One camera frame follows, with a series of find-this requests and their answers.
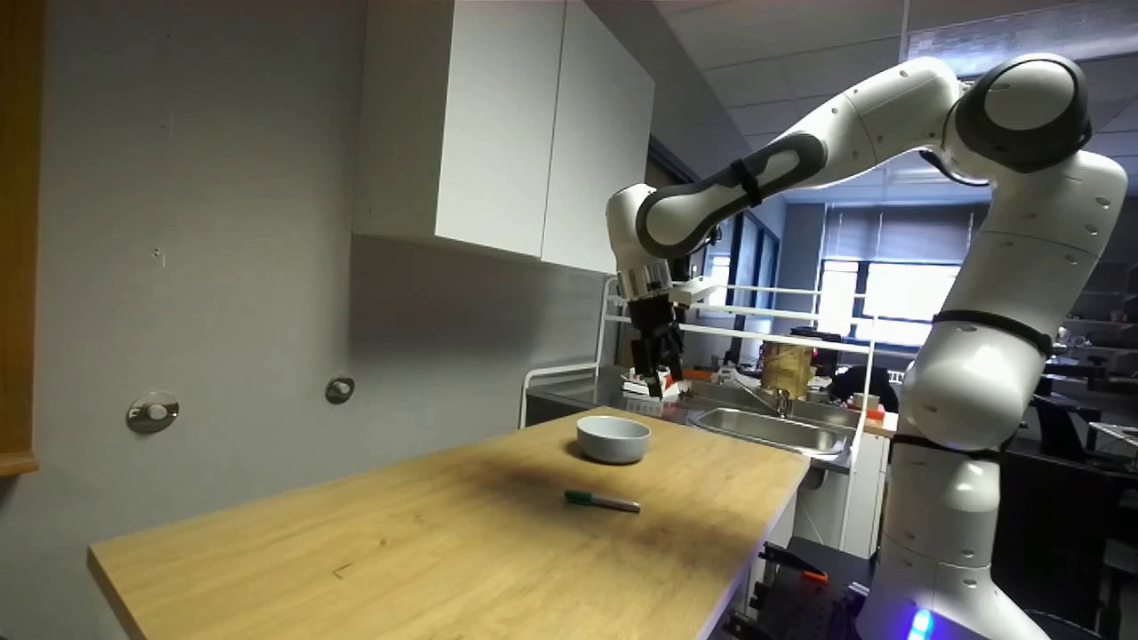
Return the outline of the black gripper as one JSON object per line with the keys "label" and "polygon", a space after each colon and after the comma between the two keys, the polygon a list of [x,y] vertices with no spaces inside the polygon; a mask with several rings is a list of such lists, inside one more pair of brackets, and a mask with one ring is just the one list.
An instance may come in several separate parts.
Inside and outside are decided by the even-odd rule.
{"label": "black gripper", "polygon": [[663,294],[636,299],[629,305],[631,320],[631,368],[629,368],[629,391],[652,396],[652,378],[641,371],[656,371],[662,396],[680,381],[677,368],[682,357],[682,331],[677,320],[677,305]]}

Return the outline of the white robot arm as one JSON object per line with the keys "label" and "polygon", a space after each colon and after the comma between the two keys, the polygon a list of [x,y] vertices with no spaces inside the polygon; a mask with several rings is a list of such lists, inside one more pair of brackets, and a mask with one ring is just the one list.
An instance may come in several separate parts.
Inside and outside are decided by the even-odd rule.
{"label": "white robot arm", "polygon": [[901,389],[882,545],[854,618],[861,640],[1049,640],[992,581],[998,448],[1127,201],[1127,171],[1087,140],[1084,76],[1065,57],[1025,55],[973,83],[912,57],[697,185],[626,185],[608,201],[631,368],[655,384],[680,368],[686,288],[667,263],[718,220],[901,152],[988,191],[980,233]]}

